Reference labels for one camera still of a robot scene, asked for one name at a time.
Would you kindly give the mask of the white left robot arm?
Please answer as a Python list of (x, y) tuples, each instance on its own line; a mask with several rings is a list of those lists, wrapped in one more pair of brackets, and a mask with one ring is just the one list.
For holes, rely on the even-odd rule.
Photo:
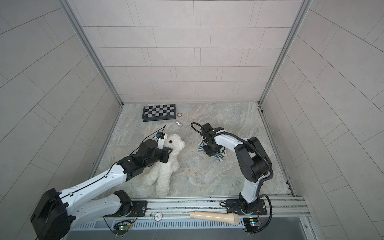
[(99, 217), (129, 215), (133, 204), (123, 190), (94, 198), (141, 174), (146, 167), (157, 162), (166, 164), (172, 152), (168, 147), (159, 148), (155, 140), (146, 140), (136, 153), (117, 161), (107, 171), (62, 191), (46, 191), (31, 216), (37, 239), (60, 240), (76, 226)]

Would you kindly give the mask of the folded black chess board box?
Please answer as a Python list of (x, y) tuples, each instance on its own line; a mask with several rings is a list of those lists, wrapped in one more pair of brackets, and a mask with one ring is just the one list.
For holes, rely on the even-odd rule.
[(144, 106), (143, 122), (173, 120), (177, 118), (177, 107), (175, 104)]

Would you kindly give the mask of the white fluffy teddy bear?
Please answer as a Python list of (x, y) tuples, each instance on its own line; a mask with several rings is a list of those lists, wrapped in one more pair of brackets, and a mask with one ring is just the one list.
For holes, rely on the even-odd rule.
[(172, 149), (166, 164), (158, 162), (143, 177), (143, 183), (147, 186), (156, 184), (156, 194), (158, 197), (166, 197), (170, 191), (171, 176), (178, 171), (180, 164), (178, 161), (179, 153), (185, 148), (185, 142), (178, 134), (172, 134), (167, 137), (164, 147)]

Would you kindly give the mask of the right green circuit board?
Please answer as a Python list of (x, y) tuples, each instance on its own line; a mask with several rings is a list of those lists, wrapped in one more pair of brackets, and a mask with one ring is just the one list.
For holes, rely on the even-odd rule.
[(244, 218), (243, 219), (245, 232), (256, 233), (259, 230), (261, 222), (258, 219)]

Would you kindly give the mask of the blue white striped shirt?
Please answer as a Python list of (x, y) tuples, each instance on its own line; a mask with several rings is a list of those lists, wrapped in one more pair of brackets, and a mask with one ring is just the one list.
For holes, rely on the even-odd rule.
[(201, 141), (197, 152), (205, 153), (208, 157), (212, 157), (220, 162), (227, 156), (227, 152), (224, 147), (218, 152), (214, 152), (204, 141)]

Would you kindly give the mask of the green circuit board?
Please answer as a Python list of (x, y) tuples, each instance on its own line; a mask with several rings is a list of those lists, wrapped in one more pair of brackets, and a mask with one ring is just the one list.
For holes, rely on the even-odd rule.
[(258, 219), (244, 218), (243, 219), (245, 232), (256, 233), (259, 230), (261, 222)]
[(115, 223), (114, 230), (127, 232), (131, 228), (132, 224), (133, 222), (130, 220), (121, 221), (121, 222)]

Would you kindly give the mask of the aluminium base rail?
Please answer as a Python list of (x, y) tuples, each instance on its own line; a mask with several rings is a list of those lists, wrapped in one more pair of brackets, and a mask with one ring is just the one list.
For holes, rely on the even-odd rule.
[[(309, 216), (310, 211), (303, 197), (292, 195), (270, 195), (273, 217), (303, 217)], [(162, 214), (162, 219), (188, 219), (190, 212), (236, 213), (242, 218), (261, 217), (266, 220), (270, 213), (269, 203), (263, 198), (265, 204), (258, 211), (245, 214), (241, 211), (238, 199), (235, 196), (221, 197), (191, 197), (191, 198), (147, 198), (133, 199), (130, 211), (107, 214), (107, 218), (138, 218), (139, 220), (154, 220), (156, 213)]]

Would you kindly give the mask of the left green circuit board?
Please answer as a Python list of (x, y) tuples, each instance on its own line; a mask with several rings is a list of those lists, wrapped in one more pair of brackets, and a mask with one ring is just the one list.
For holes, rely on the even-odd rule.
[(121, 222), (115, 223), (114, 230), (127, 232), (131, 228), (132, 224), (133, 222), (130, 220), (121, 221)]

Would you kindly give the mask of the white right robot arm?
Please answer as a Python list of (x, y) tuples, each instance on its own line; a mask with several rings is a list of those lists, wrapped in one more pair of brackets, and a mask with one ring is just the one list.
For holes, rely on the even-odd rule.
[(244, 214), (266, 215), (265, 202), (260, 196), (260, 190), (265, 181), (274, 176), (272, 162), (261, 142), (252, 137), (244, 139), (225, 131), (223, 128), (213, 128), (210, 124), (200, 125), (197, 132), (206, 144), (203, 149), (208, 156), (218, 154), (222, 149), (236, 154), (240, 170), (245, 177), (244, 186), (239, 194), (240, 209)]

